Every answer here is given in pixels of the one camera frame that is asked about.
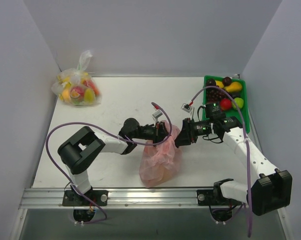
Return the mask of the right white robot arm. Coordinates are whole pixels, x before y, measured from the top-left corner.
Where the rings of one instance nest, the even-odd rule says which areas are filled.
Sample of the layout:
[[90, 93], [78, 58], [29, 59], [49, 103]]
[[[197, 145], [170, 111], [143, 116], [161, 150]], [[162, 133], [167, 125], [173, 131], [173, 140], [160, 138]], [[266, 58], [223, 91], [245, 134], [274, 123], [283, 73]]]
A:
[[248, 204], [252, 212], [262, 216], [284, 208], [291, 202], [293, 177], [287, 170], [279, 170], [271, 163], [247, 136], [242, 123], [235, 116], [226, 116], [218, 103], [204, 107], [206, 120], [185, 118], [175, 139], [177, 147], [189, 146], [198, 137], [216, 135], [246, 167], [247, 183], [226, 178], [213, 184], [212, 198], [219, 205], [228, 200]]

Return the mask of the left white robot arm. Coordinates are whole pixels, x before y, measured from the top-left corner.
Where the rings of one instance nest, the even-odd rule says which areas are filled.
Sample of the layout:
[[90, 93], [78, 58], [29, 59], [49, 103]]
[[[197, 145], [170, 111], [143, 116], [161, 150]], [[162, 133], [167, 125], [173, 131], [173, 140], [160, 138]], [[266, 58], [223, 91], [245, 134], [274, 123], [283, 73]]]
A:
[[88, 168], [100, 153], [127, 155], [138, 145], [134, 139], [151, 141], [148, 145], [156, 146], [166, 142], [172, 130], [170, 121], [140, 125], [134, 118], [126, 119], [116, 136], [94, 132], [88, 126], [82, 127], [57, 150], [75, 191], [73, 199], [81, 206], [90, 203], [92, 186], [89, 182]]

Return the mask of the pink plastic bag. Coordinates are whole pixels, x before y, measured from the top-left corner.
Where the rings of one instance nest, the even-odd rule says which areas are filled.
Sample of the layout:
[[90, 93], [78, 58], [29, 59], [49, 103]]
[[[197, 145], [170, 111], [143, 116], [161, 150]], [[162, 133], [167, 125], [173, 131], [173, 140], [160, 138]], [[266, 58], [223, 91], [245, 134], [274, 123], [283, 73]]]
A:
[[139, 177], [143, 185], [153, 188], [174, 178], [180, 169], [183, 158], [182, 151], [175, 146], [175, 139], [180, 129], [173, 125], [170, 127], [164, 121], [168, 130], [172, 130], [171, 136], [157, 146], [145, 146], [139, 166]]

